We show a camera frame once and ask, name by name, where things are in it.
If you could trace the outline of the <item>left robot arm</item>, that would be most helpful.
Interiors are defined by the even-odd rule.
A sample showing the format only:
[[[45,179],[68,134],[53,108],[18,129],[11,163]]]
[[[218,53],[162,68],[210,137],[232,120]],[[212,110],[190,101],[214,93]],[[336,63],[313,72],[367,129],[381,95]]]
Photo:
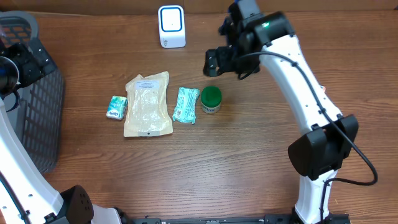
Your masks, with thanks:
[[[27,46],[1,49],[1,98],[28,87],[55,67]],[[1,212],[7,223],[129,223],[118,208],[93,204],[76,185],[56,191],[42,176],[14,131],[9,110],[1,105]]]

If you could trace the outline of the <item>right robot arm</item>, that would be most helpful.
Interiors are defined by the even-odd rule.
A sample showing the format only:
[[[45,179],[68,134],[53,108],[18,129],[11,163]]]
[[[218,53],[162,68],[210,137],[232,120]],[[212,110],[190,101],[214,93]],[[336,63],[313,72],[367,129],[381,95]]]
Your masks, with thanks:
[[[207,50],[208,77],[234,72],[239,79],[264,67],[289,103],[300,137],[288,148],[299,173],[298,200],[290,215],[266,215],[266,223],[348,223],[347,215],[328,209],[332,179],[358,132],[352,115],[344,116],[326,96],[300,48],[294,28],[281,12],[263,14],[255,1],[235,1],[219,33],[224,47]]]

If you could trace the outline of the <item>green tissue pack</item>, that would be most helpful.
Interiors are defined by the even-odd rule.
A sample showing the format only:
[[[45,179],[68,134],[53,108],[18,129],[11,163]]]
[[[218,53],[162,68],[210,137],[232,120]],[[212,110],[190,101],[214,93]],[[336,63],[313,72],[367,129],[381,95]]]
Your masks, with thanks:
[[[109,102],[106,117],[110,119],[122,120],[127,106],[127,98],[124,96],[112,96]]]

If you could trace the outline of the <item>green lid jar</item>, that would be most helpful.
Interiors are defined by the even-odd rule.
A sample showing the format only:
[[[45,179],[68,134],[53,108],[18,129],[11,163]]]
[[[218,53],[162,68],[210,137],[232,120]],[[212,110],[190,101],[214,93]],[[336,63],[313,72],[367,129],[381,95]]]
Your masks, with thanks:
[[[207,86],[201,93],[201,108],[205,113],[214,114],[221,108],[222,93],[216,86]]]

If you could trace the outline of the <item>beige clear pouch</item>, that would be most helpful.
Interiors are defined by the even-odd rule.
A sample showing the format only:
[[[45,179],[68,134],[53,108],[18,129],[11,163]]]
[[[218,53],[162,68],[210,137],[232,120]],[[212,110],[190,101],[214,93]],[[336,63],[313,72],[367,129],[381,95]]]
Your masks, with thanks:
[[[127,113],[124,137],[154,137],[173,133],[167,108],[169,73],[143,77],[138,75],[126,84]]]

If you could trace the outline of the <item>teal wipes packet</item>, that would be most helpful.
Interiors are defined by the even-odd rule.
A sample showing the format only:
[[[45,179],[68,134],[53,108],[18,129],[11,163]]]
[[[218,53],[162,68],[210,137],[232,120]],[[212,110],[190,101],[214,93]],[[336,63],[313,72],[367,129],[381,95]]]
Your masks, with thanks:
[[[199,89],[180,87],[172,116],[173,121],[195,124],[197,118],[195,108],[199,96]]]

